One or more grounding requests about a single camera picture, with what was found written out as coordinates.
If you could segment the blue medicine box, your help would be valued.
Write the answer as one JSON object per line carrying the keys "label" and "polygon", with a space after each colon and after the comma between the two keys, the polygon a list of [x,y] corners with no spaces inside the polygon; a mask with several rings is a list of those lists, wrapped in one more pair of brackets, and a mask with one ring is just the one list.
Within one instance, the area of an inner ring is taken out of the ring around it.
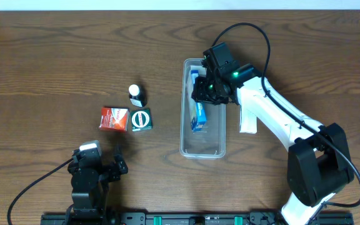
{"label": "blue medicine box", "polygon": [[187,99],[189,105],[191,130],[193,132],[201,131],[207,122],[206,112],[203,103],[196,102],[192,98],[195,80],[198,76],[199,76],[198,70],[191,70],[187,80]]}

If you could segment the red Panadol box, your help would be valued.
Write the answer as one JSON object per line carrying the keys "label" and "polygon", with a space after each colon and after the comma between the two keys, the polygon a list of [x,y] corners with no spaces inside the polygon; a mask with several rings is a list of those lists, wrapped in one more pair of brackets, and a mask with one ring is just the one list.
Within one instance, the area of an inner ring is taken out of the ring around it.
{"label": "red Panadol box", "polygon": [[103,107],[99,129],[125,132],[128,130],[129,109]]}

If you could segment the clear plastic container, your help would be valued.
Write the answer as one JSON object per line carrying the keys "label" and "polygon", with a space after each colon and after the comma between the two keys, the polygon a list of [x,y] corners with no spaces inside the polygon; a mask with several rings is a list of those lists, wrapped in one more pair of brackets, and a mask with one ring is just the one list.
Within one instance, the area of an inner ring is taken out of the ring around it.
{"label": "clear plastic container", "polygon": [[200,131],[192,131],[189,113],[187,82],[190,72],[198,70],[206,75],[201,58],[189,58],[184,62],[181,100],[180,153],[188,159],[219,159],[226,153],[226,106],[205,104],[207,123]]}

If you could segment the green Zam-Buk box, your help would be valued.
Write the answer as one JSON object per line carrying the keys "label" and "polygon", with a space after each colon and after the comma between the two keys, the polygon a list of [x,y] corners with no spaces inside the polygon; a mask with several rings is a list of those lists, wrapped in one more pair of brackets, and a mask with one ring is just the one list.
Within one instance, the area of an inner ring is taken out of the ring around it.
{"label": "green Zam-Buk box", "polygon": [[149,109],[131,111],[132,131],[145,131],[153,128],[151,112]]}

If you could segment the white green medicine box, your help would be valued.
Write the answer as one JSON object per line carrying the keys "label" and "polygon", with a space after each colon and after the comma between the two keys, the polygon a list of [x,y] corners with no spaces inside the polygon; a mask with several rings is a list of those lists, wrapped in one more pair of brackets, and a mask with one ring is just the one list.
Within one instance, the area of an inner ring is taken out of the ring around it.
{"label": "white green medicine box", "polygon": [[257,128],[257,117],[248,109],[240,107],[239,132],[256,134]]}

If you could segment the dark bottle white cap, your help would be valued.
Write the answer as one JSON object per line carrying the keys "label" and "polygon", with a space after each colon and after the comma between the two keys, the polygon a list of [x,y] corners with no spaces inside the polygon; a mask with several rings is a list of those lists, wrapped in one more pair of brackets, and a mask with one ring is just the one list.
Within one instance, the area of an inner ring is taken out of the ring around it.
{"label": "dark bottle white cap", "polygon": [[137,84],[132,84],[128,88],[129,99],[134,106],[143,108],[147,104],[146,96],[144,91]]}

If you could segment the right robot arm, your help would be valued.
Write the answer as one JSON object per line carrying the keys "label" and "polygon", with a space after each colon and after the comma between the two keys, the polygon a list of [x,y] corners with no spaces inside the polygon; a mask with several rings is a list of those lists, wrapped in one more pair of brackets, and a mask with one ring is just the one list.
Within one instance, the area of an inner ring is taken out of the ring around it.
{"label": "right robot arm", "polygon": [[255,133],[263,124],[287,150],[291,195],[281,209],[286,224],[310,224],[331,198],[356,178],[344,130],[328,126],[294,107],[254,66],[235,60],[202,59],[192,90],[197,102],[227,104],[241,110],[240,128]]}

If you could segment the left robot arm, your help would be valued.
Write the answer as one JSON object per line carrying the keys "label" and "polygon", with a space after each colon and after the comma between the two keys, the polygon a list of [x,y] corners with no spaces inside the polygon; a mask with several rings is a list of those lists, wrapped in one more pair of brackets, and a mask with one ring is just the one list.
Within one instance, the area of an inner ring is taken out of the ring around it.
{"label": "left robot arm", "polygon": [[112,162],[103,164],[97,140],[85,142],[73,152],[67,169],[72,175],[73,219],[102,221],[107,218],[109,183],[120,180],[121,175],[128,173],[119,147],[114,151],[113,158]]}

